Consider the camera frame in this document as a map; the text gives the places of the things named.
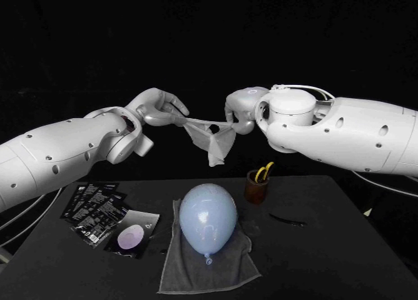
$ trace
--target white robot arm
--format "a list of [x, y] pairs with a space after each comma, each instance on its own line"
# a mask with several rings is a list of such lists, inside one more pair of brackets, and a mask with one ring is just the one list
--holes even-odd
[[0, 145], [0, 212], [57, 190], [102, 160], [119, 163], [132, 152], [144, 156], [152, 141], [141, 126], [184, 124], [189, 110], [177, 97], [152, 88], [125, 107], [106, 107], [27, 131]]
[[300, 152], [352, 171], [418, 177], [418, 111], [343, 97], [318, 102], [291, 87], [249, 87], [226, 97], [235, 131], [249, 133], [256, 123], [281, 153]]

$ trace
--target table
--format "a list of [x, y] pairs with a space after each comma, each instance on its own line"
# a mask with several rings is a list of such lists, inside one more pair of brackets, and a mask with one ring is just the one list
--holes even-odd
[[[202, 183], [219, 184], [235, 199], [262, 277], [228, 292], [157, 294], [171, 202]], [[103, 251], [106, 241], [92, 249], [59, 219], [76, 184], [0, 276], [0, 299], [418, 299], [417, 279], [327, 176], [272, 177], [259, 206], [243, 200], [243, 178], [121, 182], [132, 209], [161, 215], [141, 259]], [[278, 222], [268, 213], [308, 226]]]

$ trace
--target light blue balloon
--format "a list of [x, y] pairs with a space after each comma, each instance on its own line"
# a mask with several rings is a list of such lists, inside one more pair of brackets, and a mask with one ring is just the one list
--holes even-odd
[[236, 226], [236, 206], [223, 187], [204, 183], [189, 191], [178, 220], [186, 240], [210, 264], [210, 255], [223, 247]]

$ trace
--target white cable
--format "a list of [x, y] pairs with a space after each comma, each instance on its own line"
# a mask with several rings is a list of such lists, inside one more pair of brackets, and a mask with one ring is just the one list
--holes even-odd
[[353, 174], [355, 174], [359, 178], [362, 178], [368, 183], [372, 183], [375, 186], [379, 186], [381, 188], [388, 189], [388, 190], [392, 191], [392, 192], [396, 192], [396, 193], [401, 193], [401, 194], [404, 194], [404, 195], [409, 195], [409, 196], [418, 198], [418, 195], [417, 195], [417, 194], [411, 194], [409, 192], [399, 191], [398, 189], [394, 189], [394, 188], [391, 188], [391, 187], [388, 187], [388, 186], [382, 186], [382, 184], [375, 183], [373, 181], [370, 181], [370, 180], [368, 180], [366, 178], [363, 178], [355, 171], [352, 171], [352, 172], [353, 172]]
[[14, 239], [17, 239], [18, 237], [20, 237], [20, 235], [36, 225], [36, 223], [37, 223], [37, 221], [41, 219], [41, 217], [44, 216], [44, 214], [47, 213], [47, 211], [49, 211], [49, 208], [53, 206], [53, 204], [54, 204], [54, 202], [56, 202], [56, 200], [57, 200], [57, 197], [59, 197], [59, 195], [60, 195], [60, 192], [62, 192], [62, 189], [63, 188], [60, 188], [59, 189], [59, 192], [57, 192], [57, 194], [56, 194], [56, 197], [53, 198], [53, 201], [51, 201], [51, 203], [50, 203], [50, 205], [49, 205], [49, 207], [44, 209], [44, 212], [41, 213], [41, 215], [38, 216], [38, 218], [34, 220], [34, 222], [28, 225], [28, 227], [8, 240], [8, 241], [5, 241], [1, 245], [0, 245], [0, 248], [1, 247], [4, 247]]
[[44, 195], [41, 195], [37, 200], [33, 202], [33, 204], [25, 208], [25, 210], [7, 222], [0, 226], [0, 230], [30, 210], [30, 208], [41, 201], [41, 198]]
[[298, 84], [279, 84], [279, 87], [284, 88], [300, 88], [300, 89], [313, 89], [314, 91], [318, 91], [320, 93], [324, 93], [330, 99], [336, 98], [327, 91], [324, 91], [323, 89], [318, 89], [314, 86], [301, 86]]
[[417, 181], [418, 182], [418, 179], [412, 176], [407, 176], [408, 179], [411, 179], [412, 181]]

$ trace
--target cup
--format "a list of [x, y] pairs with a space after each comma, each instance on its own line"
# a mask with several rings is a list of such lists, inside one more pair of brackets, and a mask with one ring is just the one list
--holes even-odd
[[256, 171], [258, 170], [251, 170], [246, 173], [246, 183], [245, 183], [245, 192], [243, 196], [248, 202], [259, 205], [262, 201], [265, 200], [265, 193], [268, 190], [268, 182], [269, 178], [265, 179], [261, 183], [256, 183], [254, 181], [256, 177]]

